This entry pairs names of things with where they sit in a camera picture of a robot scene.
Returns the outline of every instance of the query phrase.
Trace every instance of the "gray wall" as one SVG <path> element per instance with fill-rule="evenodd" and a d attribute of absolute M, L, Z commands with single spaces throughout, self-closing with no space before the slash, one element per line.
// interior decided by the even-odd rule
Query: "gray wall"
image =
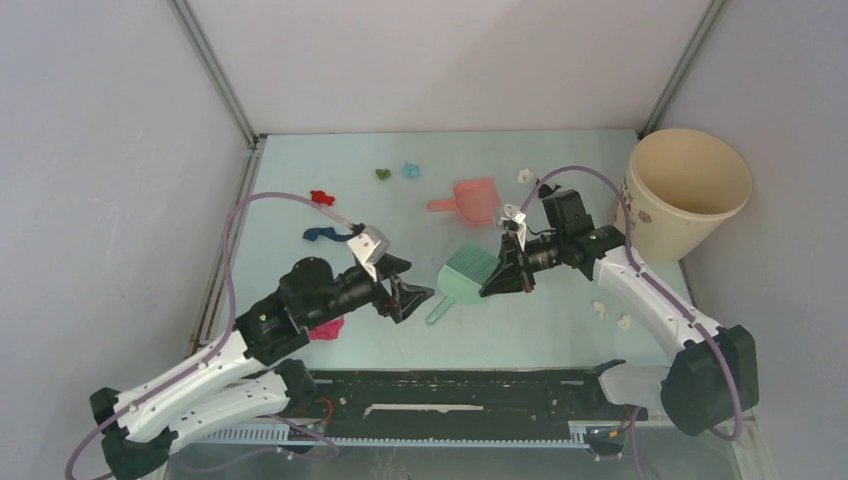
<path fill-rule="evenodd" d="M 844 478 L 848 3 L 730 3 L 664 124 L 723 138 L 754 174 L 750 204 L 689 259 L 695 292 L 757 339 L 780 476 Z"/>
<path fill-rule="evenodd" d="M 246 146 L 164 0 L 0 3 L 0 464 L 57 479 L 187 351 Z"/>

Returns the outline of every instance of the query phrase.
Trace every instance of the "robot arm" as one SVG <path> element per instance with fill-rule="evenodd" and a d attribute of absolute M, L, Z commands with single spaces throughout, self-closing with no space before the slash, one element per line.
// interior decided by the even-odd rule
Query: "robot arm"
<path fill-rule="evenodd" d="M 433 296 L 432 289 L 400 279 L 399 274 L 412 264 L 385 253 L 388 242 L 373 227 L 360 229 L 348 244 L 356 265 L 333 277 L 332 268 L 321 258 L 298 261 L 273 293 L 236 319 L 229 339 L 208 362 L 203 358 L 220 337 L 138 387 L 123 392 L 103 388 L 91 395 L 98 424 L 129 406 L 125 415 L 105 428 L 101 442 L 117 480 L 134 480 L 152 472 L 170 454 L 223 426 L 314 400 L 315 385 L 303 363 L 286 360 L 309 343 L 309 330 L 369 303 L 379 315 L 400 323 Z M 386 280 L 391 292 L 381 283 Z M 147 391 L 195 364 L 197 370 L 136 404 Z M 232 385 L 264 371 L 254 380 Z"/>
<path fill-rule="evenodd" d="M 526 227 L 522 228 L 524 214 L 515 207 L 504 208 L 498 223 L 508 233 L 501 237 L 500 264 L 484 282 L 481 296 L 529 293 L 536 284 L 535 273 L 569 265 L 622 299 L 671 361 L 670 368 L 605 364 L 600 383 L 608 401 L 665 411 L 689 435 L 733 417 L 728 385 L 715 354 L 695 328 L 700 325 L 727 360 L 742 409 L 758 403 L 756 348 L 747 330 L 738 325 L 726 329 L 698 311 L 632 250 L 637 271 L 627 256 L 624 235 L 611 225 L 595 228 L 577 192 L 547 197 L 543 204 L 553 233 L 529 241 L 524 238 Z"/>

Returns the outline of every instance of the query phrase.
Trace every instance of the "pink dustpan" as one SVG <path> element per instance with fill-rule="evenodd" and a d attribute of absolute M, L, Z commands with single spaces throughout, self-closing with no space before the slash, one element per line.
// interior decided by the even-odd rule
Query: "pink dustpan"
<path fill-rule="evenodd" d="M 492 224 L 495 209 L 501 206 L 501 198 L 493 178 L 465 180 L 453 186 L 453 198 L 435 200 L 427 204 L 431 212 L 456 210 L 462 223 L 469 227 L 485 227 Z"/>

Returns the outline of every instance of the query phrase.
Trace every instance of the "white table surface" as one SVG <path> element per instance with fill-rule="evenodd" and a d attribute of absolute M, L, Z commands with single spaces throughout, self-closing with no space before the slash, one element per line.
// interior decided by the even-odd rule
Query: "white table surface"
<path fill-rule="evenodd" d="M 460 245 L 476 241 L 496 254 L 501 231 L 472 230 L 454 213 L 429 213 L 428 201 L 448 198 L 457 181 L 494 177 L 501 200 L 520 205 L 530 189 L 516 180 L 525 167 L 542 176 L 580 164 L 618 183 L 636 143 L 630 130 L 278 135 L 268 138 L 253 192 L 309 197 L 310 190 L 325 190 L 336 197 L 337 212 L 376 226 L 389 237 L 390 253 L 412 261 L 412 269 L 402 275 L 405 281 L 435 287 L 436 274 Z M 406 162 L 421 167 L 419 179 L 403 177 Z M 377 168 L 390 168 L 392 177 L 378 180 Z M 583 173 L 560 175 L 556 183 L 580 192 L 595 224 L 605 223 L 613 201 L 606 186 Z M 234 259 L 238 312 L 272 292 L 279 277 L 303 257 L 325 258 L 335 274 L 352 266 L 344 244 L 301 238 L 306 228 L 331 224 L 294 202 L 254 203 Z M 528 210 L 528 225 L 547 228 L 538 200 Z M 688 297 L 676 264 L 655 268 Z M 424 318 L 441 300 L 440 293 L 400 325 L 366 306 L 346 315 L 339 339 L 312 342 L 293 356 L 313 369 L 534 369 L 593 366 L 612 358 L 668 364 L 638 319 L 627 330 L 619 327 L 616 320 L 627 313 L 623 305 L 578 271 L 562 266 L 537 274 L 536 281 L 531 294 L 457 305 L 434 327 L 426 326 Z M 608 318 L 599 318 L 596 301 L 605 304 Z M 219 334 L 226 308 L 217 316 Z"/>

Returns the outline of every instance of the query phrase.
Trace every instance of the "red cloth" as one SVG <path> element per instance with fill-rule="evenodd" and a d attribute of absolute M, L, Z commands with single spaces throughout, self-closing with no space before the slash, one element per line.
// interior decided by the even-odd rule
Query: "red cloth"
<path fill-rule="evenodd" d="M 344 326 L 344 315 L 309 331 L 310 340 L 335 340 Z"/>
<path fill-rule="evenodd" d="M 310 190 L 309 193 L 312 194 L 312 201 L 319 205 L 332 207 L 333 204 L 336 203 L 336 197 L 327 195 L 324 193 L 324 190 Z"/>

